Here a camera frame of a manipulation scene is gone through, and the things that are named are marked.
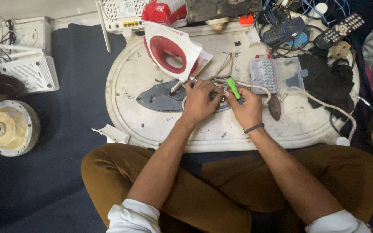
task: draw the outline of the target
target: white shirt sleeve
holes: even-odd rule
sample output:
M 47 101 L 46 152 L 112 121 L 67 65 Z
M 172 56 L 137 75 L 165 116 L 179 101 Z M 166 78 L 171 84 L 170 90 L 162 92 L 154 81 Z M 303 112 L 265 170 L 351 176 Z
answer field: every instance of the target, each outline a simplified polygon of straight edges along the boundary
M 136 200 L 126 199 L 121 205 L 113 205 L 107 218 L 110 225 L 106 233 L 160 233 L 159 210 Z
M 346 210 L 314 220 L 305 227 L 306 233 L 370 233 L 370 229 Z

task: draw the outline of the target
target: tv remote control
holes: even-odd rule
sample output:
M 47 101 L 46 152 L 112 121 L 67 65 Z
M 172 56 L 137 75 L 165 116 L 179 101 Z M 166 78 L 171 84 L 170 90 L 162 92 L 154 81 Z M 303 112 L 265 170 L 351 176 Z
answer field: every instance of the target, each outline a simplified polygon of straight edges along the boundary
M 296 36 L 298 32 L 303 31 L 304 28 L 305 22 L 301 17 L 292 19 L 277 27 L 271 27 L 263 34 L 263 42 L 268 45 L 274 42 L 287 41 Z
M 340 23 L 318 35 L 313 43 L 319 49 L 329 49 L 335 43 L 343 40 L 353 31 L 360 28 L 363 24 L 365 24 L 365 21 L 359 14 L 351 14 L 340 21 Z

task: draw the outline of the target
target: red plastic bag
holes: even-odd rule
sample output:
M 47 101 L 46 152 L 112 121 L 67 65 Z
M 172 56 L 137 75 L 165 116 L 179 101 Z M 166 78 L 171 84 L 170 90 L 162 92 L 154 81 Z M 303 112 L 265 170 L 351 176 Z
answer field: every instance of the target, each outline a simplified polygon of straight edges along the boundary
M 142 20 L 169 27 L 174 22 L 185 19 L 186 15 L 185 0 L 154 0 L 144 6 Z

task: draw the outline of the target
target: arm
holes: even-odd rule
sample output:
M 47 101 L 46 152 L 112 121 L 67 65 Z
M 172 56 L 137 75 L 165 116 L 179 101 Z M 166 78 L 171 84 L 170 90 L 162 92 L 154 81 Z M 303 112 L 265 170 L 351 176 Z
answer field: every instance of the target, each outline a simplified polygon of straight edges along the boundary
M 192 89 L 192 82 L 185 86 L 188 96 L 181 118 L 175 123 L 166 140 L 146 163 L 127 198 L 149 204 L 160 209 L 168 197 L 185 145 L 196 125 L 213 113 L 223 91 L 210 81 L 198 81 Z M 218 95 L 212 102 L 209 93 Z
M 245 99 L 243 105 L 237 102 L 233 94 L 226 93 L 225 96 L 236 119 L 246 130 L 262 122 L 263 105 L 261 98 L 250 90 L 240 88 L 239 92 Z M 278 187 L 305 224 L 311 224 L 320 217 L 343 210 L 323 184 L 278 145 L 264 128 L 253 130 L 248 136 L 262 155 Z

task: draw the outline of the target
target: black wristband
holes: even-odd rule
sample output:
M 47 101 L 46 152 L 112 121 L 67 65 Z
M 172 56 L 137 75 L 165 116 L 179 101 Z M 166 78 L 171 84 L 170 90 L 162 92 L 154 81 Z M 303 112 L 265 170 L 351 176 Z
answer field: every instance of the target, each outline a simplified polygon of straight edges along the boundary
M 244 131 L 244 133 L 245 133 L 245 134 L 248 134 L 250 131 L 253 131 L 253 130 L 255 130 L 255 129 L 257 129 L 257 128 L 260 128 L 260 127 L 264 127 L 264 123 L 261 123 L 261 124 L 258 124 L 258 125 L 256 125 L 256 126 L 253 126 L 253 127 L 251 127 L 250 129 Z

